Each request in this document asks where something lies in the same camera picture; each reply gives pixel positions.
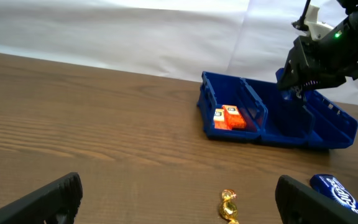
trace green indicator light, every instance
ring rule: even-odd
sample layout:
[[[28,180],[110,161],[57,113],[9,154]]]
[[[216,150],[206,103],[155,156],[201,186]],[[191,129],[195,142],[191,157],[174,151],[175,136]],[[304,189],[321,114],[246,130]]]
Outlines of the green indicator light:
[[[342,31],[338,31],[338,32],[336,32],[335,33],[335,38],[338,38],[338,37],[340,37],[342,35]]]

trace orange snack packet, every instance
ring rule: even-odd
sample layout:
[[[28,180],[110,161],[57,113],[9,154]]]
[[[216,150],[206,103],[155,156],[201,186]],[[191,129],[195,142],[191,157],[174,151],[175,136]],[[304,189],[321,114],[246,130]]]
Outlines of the orange snack packet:
[[[216,129],[225,129],[231,130],[224,121],[224,110],[223,109],[215,109],[214,115],[214,123]]]
[[[232,129],[232,128],[237,128],[237,129],[244,129],[247,126],[246,121],[244,120],[244,118],[241,116],[238,108],[236,106],[231,106],[231,105],[223,105],[223,110],[224,110],[224,119],[225,122],[227,124],[227,126]]]

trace wooden table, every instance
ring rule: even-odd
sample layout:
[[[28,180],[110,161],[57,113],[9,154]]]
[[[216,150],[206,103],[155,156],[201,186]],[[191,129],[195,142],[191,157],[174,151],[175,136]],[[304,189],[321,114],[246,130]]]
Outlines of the wooden table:
[[[0,207],[71,171],[76,223],[223,224],[222,189],[237,192],[240,223],[281,223],[282,174],[334,174],[358,200],[358,133],[329,152],[210,141],[199,86],[0,54]]]

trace blue plastic container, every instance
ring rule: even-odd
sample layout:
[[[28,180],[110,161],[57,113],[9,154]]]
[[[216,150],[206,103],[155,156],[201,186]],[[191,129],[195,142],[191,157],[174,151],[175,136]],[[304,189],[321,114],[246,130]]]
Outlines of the blue plastic container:
[[[353,144],[357,121],[317,91],[301,106],[286,101],[275,83],[203,72],[200,108],[209,138],[257,141],[311,148],[346,148]],[[215,129],[216,108],[234,105],[247,126],[245,130]]]

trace white wall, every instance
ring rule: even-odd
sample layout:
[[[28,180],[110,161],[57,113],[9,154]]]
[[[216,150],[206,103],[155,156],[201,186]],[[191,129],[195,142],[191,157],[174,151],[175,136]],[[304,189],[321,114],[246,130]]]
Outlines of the white wall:
[[[275,82],[304,1],[0,0],[0,52],[185,80],[208,70]],[[345,17],[313,0],[321,20]],[[358,104],[358,80],[321,90]]]

